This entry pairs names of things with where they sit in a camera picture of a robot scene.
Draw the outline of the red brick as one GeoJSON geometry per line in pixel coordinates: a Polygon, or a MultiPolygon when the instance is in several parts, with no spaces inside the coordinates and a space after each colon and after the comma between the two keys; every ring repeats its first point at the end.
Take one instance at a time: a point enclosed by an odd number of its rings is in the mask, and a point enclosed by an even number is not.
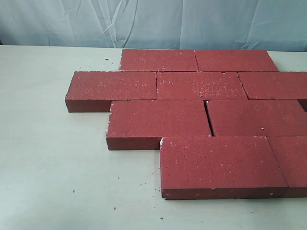
{"type": "Polygon", "coordinates": [[[235,72],[159,72],[159,100],[245,100],[235,72]]]}
{"type": "Polygon", "coordinates": [[[276,198],[288,184],[266,137],[163,138],[167,200],[276,198]]]}
{"type": "Polygon", "coordinates": [[[156,100],[155,72],[76,71],[65,104],[70,113],[105,113],[114,100],[156,100]]]}
{"type": "Polygon", "coordinates": [[[268,137],[288,188],[282,198],[307,196],[307,137],[268,137]]]}
{"type": "Polygon", "coordinates": [[[266,50],[196,50],[200,72],[278,71],[266,50]]]}
{"type": "Polygon", "coordinates": [[[197,72],[194,50],[123,49],[121,71],[197,72]]]}
{"type": "Polygon", "coordinates": [[[209,135],[203,101],[113,101],[106,143],[109,150],[158,150],[164,137],[209,135]]]}

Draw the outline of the red brick third row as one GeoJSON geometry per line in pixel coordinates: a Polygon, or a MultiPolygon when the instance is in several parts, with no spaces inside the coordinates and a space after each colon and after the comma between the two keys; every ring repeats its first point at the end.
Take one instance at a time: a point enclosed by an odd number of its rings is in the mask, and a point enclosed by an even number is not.
{"type": "Polygon", "coordinates": [[[215,136],[306,136],[307,114],[296,100],[211,100],[215,136]]]}

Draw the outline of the red brick second row right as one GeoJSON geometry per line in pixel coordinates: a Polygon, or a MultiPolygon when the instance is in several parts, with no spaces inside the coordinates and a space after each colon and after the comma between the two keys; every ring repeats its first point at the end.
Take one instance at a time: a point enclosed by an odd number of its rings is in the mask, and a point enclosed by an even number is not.
{"type": "Polygon", "coordinates": [[[249,99],[297,100],[307,110],[306,72],[239,72],[238,76],[249,99]]]}

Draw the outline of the grey backdrop cloth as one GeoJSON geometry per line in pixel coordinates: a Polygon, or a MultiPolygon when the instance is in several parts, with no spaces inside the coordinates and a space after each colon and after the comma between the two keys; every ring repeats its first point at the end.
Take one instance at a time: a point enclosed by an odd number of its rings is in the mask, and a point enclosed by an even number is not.
{"type": "Polygon", "coordinates": [[[304,0],[3,0],[5,45],[306,51],[304,0]]]}

